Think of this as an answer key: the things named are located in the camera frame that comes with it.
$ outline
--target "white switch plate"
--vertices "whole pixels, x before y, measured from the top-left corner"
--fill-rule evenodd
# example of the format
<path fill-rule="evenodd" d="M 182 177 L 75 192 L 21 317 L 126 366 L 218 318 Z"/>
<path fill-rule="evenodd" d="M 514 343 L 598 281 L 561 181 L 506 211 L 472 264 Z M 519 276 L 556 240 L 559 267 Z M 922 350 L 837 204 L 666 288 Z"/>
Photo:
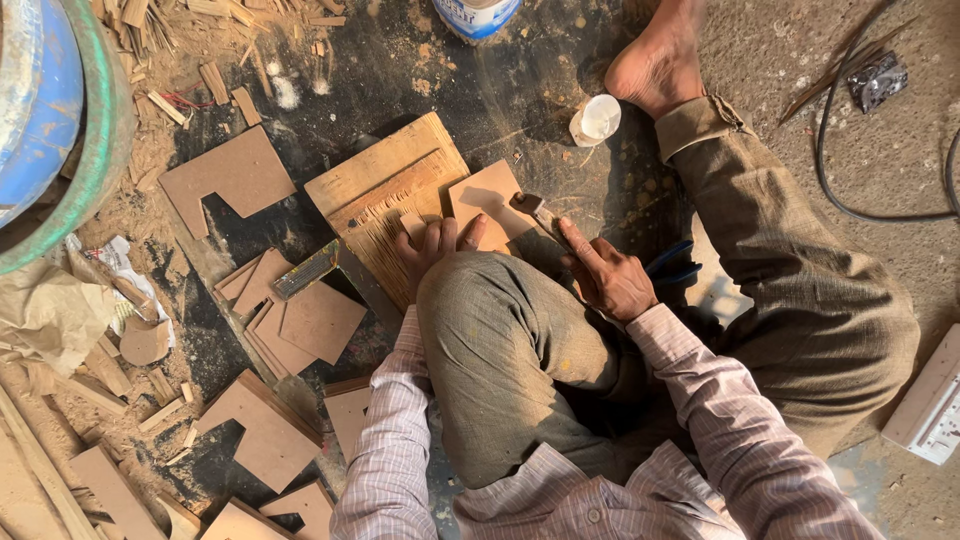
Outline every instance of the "white switch plate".
<path fill-rule="evenodd" d="M 882 434 L 937 465 L 953 454 L 960 443 L 960 324 L 944 336 Z"/>

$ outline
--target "grey trousers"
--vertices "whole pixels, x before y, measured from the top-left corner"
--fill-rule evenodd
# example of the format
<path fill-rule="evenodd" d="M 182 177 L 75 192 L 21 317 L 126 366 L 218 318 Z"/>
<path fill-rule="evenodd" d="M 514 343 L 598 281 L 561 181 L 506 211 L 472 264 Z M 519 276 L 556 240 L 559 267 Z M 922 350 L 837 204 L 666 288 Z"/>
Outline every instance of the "grey trousers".
<path fill-rule="evenodd" d="M 688 102 L 656 127 L 721 265 L 754 299 L 714 352 L 743 362 L 787 426 L 826 458 L 909 377 L 920 338 L 909 295 L 817 220 L 722 99 Z M 629 344 L 518 258 L 445 258 L 417 304 L 444 448 L 466 487 L 513 474 L 543 442 L 588 476 L 623 483 L 665 439 L 684 437 L 662 389 L 629 405 L 645 384 Z M 571 391 L 634 407 L 636 428 L 602 434 L 602 409 L 578 419 L 564 396 Z"/>

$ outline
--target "trouser cuff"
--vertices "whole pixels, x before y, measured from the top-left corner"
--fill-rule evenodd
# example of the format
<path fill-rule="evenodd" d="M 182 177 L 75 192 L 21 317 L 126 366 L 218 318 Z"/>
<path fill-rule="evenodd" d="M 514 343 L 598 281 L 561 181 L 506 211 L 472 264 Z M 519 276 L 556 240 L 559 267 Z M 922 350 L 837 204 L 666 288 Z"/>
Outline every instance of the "trouser cuff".
<path fill-rule="evenodd" d="M 730 132 L 756 136 L 750 118 L 718 95 L 690 100 L 657 120 L 660 160 L 665 164 L 687 146 Z"/>

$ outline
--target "hammer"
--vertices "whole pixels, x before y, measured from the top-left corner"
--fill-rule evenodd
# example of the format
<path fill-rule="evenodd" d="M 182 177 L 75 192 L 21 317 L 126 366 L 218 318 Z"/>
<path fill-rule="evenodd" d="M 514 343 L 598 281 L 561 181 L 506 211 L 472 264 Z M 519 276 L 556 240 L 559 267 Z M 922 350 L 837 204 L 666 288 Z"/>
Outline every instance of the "hammer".
<path fill-rule="evenodd" d="M 577 257 L 577 252 L 573 251 L 570 243 L 566 241 L 564 233 L 560 230 L 557 216 L 553 215 L 552 211 L 546 209 L 543 205 L 543 199 L 537 195 L 518 191 L 510 198 L 510 207 L 518 212 L 533 216 L 534 221 L 537 222 L 537 225 L 540 225 L 541 229 L 556 240 L 567 253 Z"/>

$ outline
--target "shirt sleeve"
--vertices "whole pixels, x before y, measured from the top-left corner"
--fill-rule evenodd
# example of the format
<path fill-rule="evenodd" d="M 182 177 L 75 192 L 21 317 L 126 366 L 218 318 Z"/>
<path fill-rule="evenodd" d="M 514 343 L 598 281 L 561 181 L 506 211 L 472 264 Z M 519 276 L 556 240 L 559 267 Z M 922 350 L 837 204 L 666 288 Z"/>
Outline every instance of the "shirt sleeve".
<path fill-rule="evenodd" d="M 431 386 L 416 306 L 407 308 L 394 351 L 370 384 L 367 420 L 330 519 L 330 536 L 437 538 L 426 486 Z"/>
<path fill-rule="evenodd" d="M 627 332 L 666 382 L 709 483 L 748 538 L 883 538 L 760 396 L 743 364 L 715 356 L 664 305 Z"/>

